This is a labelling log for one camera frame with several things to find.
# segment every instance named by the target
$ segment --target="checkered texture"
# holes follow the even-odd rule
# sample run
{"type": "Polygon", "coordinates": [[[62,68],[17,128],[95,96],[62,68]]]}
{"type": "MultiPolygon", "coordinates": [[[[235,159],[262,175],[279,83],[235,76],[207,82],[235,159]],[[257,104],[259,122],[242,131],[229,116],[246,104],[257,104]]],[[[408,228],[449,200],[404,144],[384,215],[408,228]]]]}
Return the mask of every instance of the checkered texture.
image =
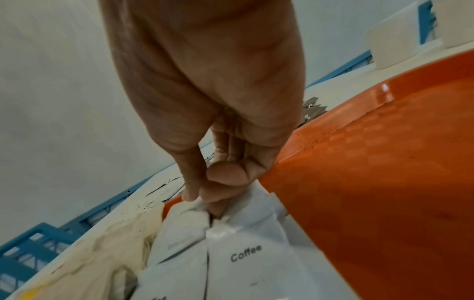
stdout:
{"type": "Polygon", "coordinates": [[[473,78],[312,142],[261,182],[361,298],[474,299],[473,78]]]}

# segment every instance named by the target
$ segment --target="hand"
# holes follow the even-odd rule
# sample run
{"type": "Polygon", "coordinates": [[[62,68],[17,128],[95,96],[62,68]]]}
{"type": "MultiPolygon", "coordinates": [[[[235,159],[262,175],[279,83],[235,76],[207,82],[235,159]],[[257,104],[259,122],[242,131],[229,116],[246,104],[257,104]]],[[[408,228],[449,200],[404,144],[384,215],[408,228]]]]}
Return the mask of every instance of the hand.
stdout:
{"type": "Polygon", "coordinates": [[[267,172],[299,121],[305,66],[290,0],[100,0],[122,84],[213,214],[267,172]],[[198,143],[216,146],[206,168],[198,143]]]}

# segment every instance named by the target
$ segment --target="wall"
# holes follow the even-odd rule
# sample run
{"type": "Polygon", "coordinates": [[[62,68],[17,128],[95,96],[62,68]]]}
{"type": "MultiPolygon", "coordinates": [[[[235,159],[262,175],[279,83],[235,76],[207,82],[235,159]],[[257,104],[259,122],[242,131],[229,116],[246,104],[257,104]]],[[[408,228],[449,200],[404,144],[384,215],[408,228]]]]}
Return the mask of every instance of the wall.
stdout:
{"type": "MultiPolygon", "coordinates": [[[[410,2],[294,0],[307,83],[364,52],[363,32],[410,2]]],[[[172,164],[125,97],[95,0],[1,1],[0,58],[0,244],[172,164]]]]}
{"type": "Polygon", "coordinates": [[[293,0],[303,38],[306,86],[369,50],[366,30],[413,2],[293,0]]]}

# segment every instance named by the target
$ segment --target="gray wall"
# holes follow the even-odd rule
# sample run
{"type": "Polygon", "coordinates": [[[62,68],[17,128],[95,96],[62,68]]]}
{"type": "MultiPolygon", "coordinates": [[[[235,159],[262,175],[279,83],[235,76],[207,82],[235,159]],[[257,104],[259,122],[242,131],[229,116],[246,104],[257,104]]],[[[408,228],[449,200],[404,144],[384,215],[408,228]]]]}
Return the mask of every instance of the gray wall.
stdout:
{"type": "MultiPolygon", "coordinates": [[[[295,0],[307,83],[364,52],[363,32],[410,3],[295,0]]],[[[0,244],[171,163],[126,100],[95,0],[0,2],[0,244]]]]}

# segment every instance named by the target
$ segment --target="orange tray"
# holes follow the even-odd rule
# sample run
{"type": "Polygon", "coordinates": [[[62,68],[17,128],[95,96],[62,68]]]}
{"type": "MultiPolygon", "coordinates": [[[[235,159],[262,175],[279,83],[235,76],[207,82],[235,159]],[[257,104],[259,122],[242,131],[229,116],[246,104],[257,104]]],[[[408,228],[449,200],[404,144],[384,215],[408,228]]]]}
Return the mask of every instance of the orange tray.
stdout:
{"type": "Polygon", "coordinates": [[[297,129],[260,182],[362,299],[474,299],[474,51],[297,129]]]}

